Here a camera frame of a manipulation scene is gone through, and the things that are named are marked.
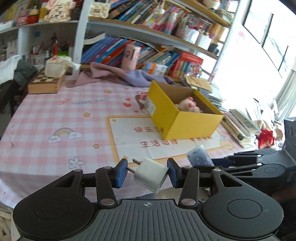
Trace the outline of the white spray bottle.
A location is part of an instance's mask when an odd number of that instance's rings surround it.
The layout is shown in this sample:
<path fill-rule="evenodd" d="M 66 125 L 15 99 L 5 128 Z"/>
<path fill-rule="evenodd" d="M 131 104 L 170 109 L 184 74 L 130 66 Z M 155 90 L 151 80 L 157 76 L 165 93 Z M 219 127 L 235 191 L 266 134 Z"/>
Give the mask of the white spray bottle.
<path fill-rule="evenodd" d="M 198 145 L 186 154 L 191 166 L 214 166 L 203 145 Z"/>

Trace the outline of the white charger plug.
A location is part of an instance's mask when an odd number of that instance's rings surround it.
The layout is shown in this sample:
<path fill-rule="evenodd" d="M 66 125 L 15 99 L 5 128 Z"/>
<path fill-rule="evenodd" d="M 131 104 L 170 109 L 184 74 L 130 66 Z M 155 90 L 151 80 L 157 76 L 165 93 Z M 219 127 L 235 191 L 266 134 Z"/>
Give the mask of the white charger plug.
<path fill-rule="evenodd" d="M 135 182 L 154 194 L 157 194 L 168 175 L 168 167 L 150 158 L 145 158 L 141 162 L 136 159 L 132 161 L 138 165 L 137 169 L 134 170 L 129 166 L 126 168 L 129 172 L 133 173 Z"/>

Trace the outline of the pink plush pig toy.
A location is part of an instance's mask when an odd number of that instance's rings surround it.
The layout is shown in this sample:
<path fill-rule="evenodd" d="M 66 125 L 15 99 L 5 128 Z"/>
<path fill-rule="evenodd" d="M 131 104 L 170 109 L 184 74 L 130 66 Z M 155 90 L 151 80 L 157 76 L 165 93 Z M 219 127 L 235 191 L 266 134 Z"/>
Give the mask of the pink plush pig toy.
<path fill-rule="evenodd" d="M 196 102 L 193 97 L 187 97 L 182 100 L 179 104 L 175 104 L 179 111 L 193 112 L 193 113 L 203 113 L 203 111 L 197 107 Z"/>

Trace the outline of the stack of papers and books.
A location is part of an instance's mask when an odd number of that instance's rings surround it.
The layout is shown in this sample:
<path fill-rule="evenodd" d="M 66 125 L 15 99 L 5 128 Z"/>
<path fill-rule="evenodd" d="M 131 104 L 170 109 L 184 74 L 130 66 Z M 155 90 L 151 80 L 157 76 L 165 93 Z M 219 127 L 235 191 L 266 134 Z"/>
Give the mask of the stack of papers and books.
<path fill-rule="evenodd" d="M 238 144 L 244 148 L 254 146 L 257 136 L 261 133 L 255 122 L 237 109 L 225 109 L 222 106 L 223 99 L 218 94 L 209 93 L 208 99 L 222 112 L 224 115 L 222 125 L 236 139 Z"/>

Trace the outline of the yellow cardboard box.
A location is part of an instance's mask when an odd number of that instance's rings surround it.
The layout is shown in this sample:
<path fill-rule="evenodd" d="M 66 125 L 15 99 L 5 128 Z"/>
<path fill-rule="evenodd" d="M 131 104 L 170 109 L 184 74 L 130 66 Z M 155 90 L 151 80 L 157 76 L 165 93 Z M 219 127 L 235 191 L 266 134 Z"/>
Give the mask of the yellow cardboard box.
<path fill-rule="evenodd" d="M 181 111 L 181 101 L 193 100 L 200 113 Z M 214 133 L 224 115 L 201 92 L 152 81 L 145 106 L 164 140 L 207 138 Z"/>

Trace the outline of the pink checkered tablecloth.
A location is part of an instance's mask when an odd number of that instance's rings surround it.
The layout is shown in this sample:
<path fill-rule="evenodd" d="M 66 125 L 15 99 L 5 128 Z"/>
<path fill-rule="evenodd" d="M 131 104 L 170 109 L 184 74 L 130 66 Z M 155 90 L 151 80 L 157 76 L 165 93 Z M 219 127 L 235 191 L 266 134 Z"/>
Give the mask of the pink checkered tablecloth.
<path fill-rule="evenodd" d="M 242 150 L 223 126 L 210 138 L 163 140 L 136 100 L 146 93 L 101 81 L 27 95 L 1 137 L 1 202 L 14 207 L 72 170 L 93 173 L 122 158 L 165 164 L 173 157 L 187 165 L 186 154 L 198 144 L 212 158 Z"/>

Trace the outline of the pink purple cloth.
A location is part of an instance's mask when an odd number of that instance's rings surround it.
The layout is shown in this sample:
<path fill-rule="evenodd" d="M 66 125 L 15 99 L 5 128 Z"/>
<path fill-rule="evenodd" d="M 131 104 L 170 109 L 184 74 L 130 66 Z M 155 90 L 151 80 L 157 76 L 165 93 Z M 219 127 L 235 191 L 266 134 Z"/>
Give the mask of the pink purple cloth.
<path fill-rule="evenodd" d="M 105 64 L 91 63 L 90 67 L 84 69 L 78 76 L 68 78 L 66 86 L 76 87 L 100 81 L 110 81 L 133 87 L 149 87 L 153 81 L 175 85 L 175 82 L 169 77 L 151 75 L 140 69 L 126 71 Z"/>

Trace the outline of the orange white small boxes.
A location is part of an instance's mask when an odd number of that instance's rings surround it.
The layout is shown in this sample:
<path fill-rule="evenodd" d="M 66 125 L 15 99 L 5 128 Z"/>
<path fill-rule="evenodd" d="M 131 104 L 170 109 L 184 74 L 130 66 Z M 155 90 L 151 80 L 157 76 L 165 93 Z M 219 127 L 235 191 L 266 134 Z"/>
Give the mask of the orange white small boxes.
<path fill-rule="evenodd" d="M 142 70 L 148 74 L 156 75 L 156 76 L 164 76 L 168 66 L 157 64 L 150 61 L 145 61 Z"/>

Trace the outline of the wooden chess board box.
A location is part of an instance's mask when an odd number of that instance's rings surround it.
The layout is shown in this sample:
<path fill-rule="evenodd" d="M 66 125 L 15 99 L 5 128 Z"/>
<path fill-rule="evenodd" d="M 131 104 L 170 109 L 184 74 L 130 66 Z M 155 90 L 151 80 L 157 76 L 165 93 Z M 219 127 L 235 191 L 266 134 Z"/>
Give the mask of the wooden chess board box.
<path fill-rule="evenodd" d="M 35 78 L 28 84 L 29 94 L 52 94 L 58 93 L 64 76 L 62 77 L 47 77 L 45 68 L 41 69 Z"/>

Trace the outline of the pink cylindrical device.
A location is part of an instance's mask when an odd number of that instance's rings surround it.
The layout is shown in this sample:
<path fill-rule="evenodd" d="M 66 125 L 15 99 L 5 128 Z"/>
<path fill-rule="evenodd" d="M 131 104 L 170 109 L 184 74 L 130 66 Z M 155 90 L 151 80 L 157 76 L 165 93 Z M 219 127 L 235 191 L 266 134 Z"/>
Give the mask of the pink cylindrical device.
<path fill-rule="evenodd" d="M 128 44 L 125 48 L 124 56 L 121 61 L 121 69 L 132 71 L 136 69 L 138 56 L 141 48 L 133 44 Z"/>

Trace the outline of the beige tissue box cover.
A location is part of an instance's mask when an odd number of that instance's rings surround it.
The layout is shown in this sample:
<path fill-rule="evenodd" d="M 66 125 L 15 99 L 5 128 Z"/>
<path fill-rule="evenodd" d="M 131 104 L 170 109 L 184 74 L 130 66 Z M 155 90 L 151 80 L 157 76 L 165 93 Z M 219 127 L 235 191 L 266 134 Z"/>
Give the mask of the beige tissue box cover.
<path fill-rule="evenodd" d="M 56 55 L 46 61 L 45 75 L 51 78 L 62 77 L 69 67 L 79 70 L 80 64 L 74 63 L 71 57 Z"/>

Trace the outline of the row of leaning books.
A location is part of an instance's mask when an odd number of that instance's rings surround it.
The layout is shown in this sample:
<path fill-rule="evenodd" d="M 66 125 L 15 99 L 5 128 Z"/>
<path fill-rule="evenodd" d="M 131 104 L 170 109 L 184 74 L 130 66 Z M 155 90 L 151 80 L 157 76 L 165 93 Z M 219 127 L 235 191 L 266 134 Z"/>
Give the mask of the row of leaning books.
<path fill-rule="evenodd" d="M 128 46 L 132 55 L 139 49 L 136 69 L 142 68 L 144 63 L 153 62 L 167 67 L 172 66 L 180 57 L 180 54 L 164 47 L 158 47 L 151 43 L 129 39 L 125 37 L 106 36 L 95 44 L 85 47 L 81 57 L 81 65 L 89 66 L 91 63 L 101 63 L 108 66 L 120 67 L 125 57 Z"/>

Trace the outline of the white pen holder box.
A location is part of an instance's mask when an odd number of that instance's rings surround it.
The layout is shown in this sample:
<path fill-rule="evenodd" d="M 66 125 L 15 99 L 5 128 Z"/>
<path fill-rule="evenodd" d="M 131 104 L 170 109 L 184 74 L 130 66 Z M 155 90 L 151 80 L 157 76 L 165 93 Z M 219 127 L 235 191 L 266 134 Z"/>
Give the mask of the white pen holder box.
<path fill-rule="evenodd" d="M 212 39 L 209 36 L 200 33 L 197 37 L 195 45 L 204 50 L 208 50 L 211 42 Z"/>

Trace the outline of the pile of clothes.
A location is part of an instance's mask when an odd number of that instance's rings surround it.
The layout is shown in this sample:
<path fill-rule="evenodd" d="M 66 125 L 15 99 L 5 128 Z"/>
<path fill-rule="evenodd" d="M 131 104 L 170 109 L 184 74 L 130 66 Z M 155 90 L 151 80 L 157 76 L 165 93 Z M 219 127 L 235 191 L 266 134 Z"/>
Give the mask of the pile of clothes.
<path fill-rule="evenodd" d="M 24 89 L 38 73 L 37 68 L 22 60 L 20 55 L 1 61 L 1 112 L 14 98 L 19 89 Z"/>

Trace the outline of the white wooden bookshelf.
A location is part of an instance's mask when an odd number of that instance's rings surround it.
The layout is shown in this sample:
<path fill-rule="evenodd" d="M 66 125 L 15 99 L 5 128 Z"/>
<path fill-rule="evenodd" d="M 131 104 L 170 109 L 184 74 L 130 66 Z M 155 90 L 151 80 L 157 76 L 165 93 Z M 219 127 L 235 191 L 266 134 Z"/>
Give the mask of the white wooden bookshelf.
<path fill-rule="evenodd" d="M 18 54 L 41 65 L 48 57 L 64 54 L 81 64 L 85 47 L 111 36 L 171 46 L 219 62 L 221 54 L 196 46 L 197 37 L 207 35 L 216 44 L 223 31 L 232 28 L 227 12 L 209 9 L 206 1 L 108 1 L 111 7 L 105 19 L 89 16 L 93 2 L 75 1 L 71 20 L 57 23 L 44 20 L 48 1 L 12 4 L 9 13 L 18 15 L 20 25 L 1 23 L 1 58 Z"/>

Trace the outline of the white quilted handbag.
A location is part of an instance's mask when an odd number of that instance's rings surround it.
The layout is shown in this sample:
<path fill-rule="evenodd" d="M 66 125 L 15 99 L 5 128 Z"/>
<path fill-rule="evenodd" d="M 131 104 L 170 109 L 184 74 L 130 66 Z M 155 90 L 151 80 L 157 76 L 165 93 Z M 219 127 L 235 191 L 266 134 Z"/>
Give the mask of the white quilted handbag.
<path fill-rule="evenodd" d="M 97 18 L 108 18 L 111 4 L 107 2 L 94 1 L 91 5 L 89 16 Z"/>

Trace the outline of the pink floral plush figure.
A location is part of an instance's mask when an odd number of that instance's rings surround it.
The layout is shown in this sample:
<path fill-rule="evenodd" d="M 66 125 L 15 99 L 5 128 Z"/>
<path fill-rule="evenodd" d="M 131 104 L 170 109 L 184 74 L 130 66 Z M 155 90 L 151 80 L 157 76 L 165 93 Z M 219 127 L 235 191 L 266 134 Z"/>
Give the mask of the pink floral plush figure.
<path fill-rule="evenodd" d="M 75 6 L 76 3 L 72 0 L 50 0 L 46 6 L 48 14 L 44 20 L 50 23 L 70 21 L 71 11 Z"/>

